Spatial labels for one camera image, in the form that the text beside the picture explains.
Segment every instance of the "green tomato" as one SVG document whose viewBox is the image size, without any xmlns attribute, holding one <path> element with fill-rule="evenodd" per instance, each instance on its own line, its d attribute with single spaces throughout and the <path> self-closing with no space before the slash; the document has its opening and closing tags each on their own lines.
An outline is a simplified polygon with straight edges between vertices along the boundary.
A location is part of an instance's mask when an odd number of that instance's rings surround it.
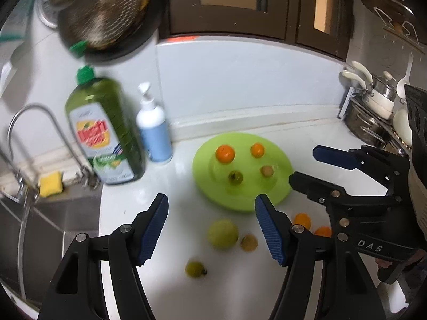
<svg viewBox="0 0 427 320">
<path fill-rule="evenodd" d="M 229 249 L 239 238 L 238 227 L 229 219 L 215 221 L 208 230 L 208 241 L 217 249 Z"/>
<path fill-rule="evenodd" d="M 208 271 L 204 268 L 203 264 L 198 261 L 189 261 L 185 266 L 185 273 L 192 278 L 199 278 L 205 276 Z"/>
<path fill-rule="evenodd" d="M 230 181 L 231 184 L 241 184 L 243 181 L 243 174 L 242 172 L 239 171 L 231 171 L 230 174 L 228 175 L 228 180 Z"/>
</svg>

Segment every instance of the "pot handle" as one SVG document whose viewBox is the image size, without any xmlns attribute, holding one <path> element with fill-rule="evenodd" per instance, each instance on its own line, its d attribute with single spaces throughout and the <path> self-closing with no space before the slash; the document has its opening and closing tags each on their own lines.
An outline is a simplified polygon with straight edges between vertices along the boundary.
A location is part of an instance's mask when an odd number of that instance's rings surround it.
<svg viewBox="0 0 427 320">
<path fill-rule="evenodd" d="M 351 64 L 355 69 L 358 69 L 360 72 L 362 72 L 366 76 L 369 84 L 372 84 L 373 82 L 372 74 L 371 72 L 368 71 L 366 67 L 364 67 L 364 65 L 362 65 L 361 63 L 358 63 L 357 61 L 352 61 Z"/>
<path fill-rule="evenodd" d="M 362 78 L 360 78 L 357 74 L 350 72 L 350 71 L 347 71 L 347 70 L 342 70 L 341 74 L 348 79 L 355 79 L 356 81 L 358 81 L 360 83 L 362 88 L 364 90 L 366 90 L 366 82 Z"/>
<path fill-rule="evenodd" d="M 372 124 L 371 123 L 369 123 L 369 122 L 367 122 L 365 119 L 363 119 L 361 116 L 360 116 L 360 113 L 358 113 L 357 114 L 357 119 L 360 119 L 362 122 L 364 122 L 366 125 L 369 125 L 369 126 L 371 126 Z"/>
<path fill-rule="evenodd" d="M 388 81 L 396 80 L 396 78 L 394 78 L 390 72 L 384 71 L 383 75 L 384 75 L 384 78 Z"/>
<path fill-rule="evenodd" d="M 385 146 L 386 146 L 386 141 L 384 141 L 384 140 L 381 138 L 381 136 L 380 136 L 380 135 L 378 135 L 378 134 L 377 134 L 377 133 L 375 133 L 374 131 L 371 131 L 370 129 L 367 129 L 367 128 L 366 128 L 366 127 L 364 127 L 364 126 L 361 126 L 360 128 L 362 129 L 362 131 L 363 131 L 363 132 L 366 132 L 368 135 L 371 135 L 372 137 L 376 138 L 378 141 L 380 141 L 381 143 L 383 143 L 383 144 L 384 144 L 384 146 L 383 146 L 383 147 L 385 147 Z"/>
</svg>

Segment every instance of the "orange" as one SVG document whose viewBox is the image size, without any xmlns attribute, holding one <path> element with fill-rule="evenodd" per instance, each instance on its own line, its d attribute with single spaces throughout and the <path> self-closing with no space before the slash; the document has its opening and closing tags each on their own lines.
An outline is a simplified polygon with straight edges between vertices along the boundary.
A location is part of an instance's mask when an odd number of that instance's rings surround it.
<svg viewBox="0 0 427 320">
<path fill-rule="evenodd" d="M 320 226 L 314 233 L 317 236 L 332 237 L 332 230 L 328 226 Z"/>
<path fill-rule="evenodd" d="M 262 157 L 265 153 L 265 148 L 261 143 L 255 143 L 253 146 L 251 146 L 251 154 L 253 157 L 259 159 Z"/>
<path fill-rule="evenodd" d="M 234 149 L 227 144 L 220 145 L 215 152 L 216 159 L 220 163 L 230 163 L 234 160 L 236 153 Z"/>
<path fill-rule="evenodd" d="M 302 225 L 309 230 L 311 227 L 311 219 L 307 213 L 298 213 L 293 220 L 293 224 Z"/>
</svg>

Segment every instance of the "white ladle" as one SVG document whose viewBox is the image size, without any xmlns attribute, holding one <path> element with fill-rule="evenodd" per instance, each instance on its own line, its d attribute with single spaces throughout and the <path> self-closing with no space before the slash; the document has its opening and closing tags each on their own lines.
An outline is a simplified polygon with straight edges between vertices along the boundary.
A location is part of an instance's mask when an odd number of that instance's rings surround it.
<svg viewBox="0 0 427 320">
<path fill-rule="evenodd" d="M 406 75 L 398 82 L 396 85 L 396 92 L 400 98 L 405 98 L 405 84 L 409 84 L 409 76 L 412 70 L 412 63 L 414 61 L 414 55 L 412 53 L 409 54 L 408 59 L 408 67 L 406 68 Z"/>
</svg>

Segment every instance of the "yellow sponge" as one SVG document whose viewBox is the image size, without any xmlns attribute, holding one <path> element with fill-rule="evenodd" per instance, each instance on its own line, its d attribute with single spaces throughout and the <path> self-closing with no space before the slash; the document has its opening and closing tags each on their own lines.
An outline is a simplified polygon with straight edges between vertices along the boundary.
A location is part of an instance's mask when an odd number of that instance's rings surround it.
<svg viewBox="0 0 427 320">
<path fill-rule="evenodd" d="M 63 191 L 62 173 L 54 172 L 46 177 L 40 178 L 40 196 L 48 197 Z"/>
</svg>

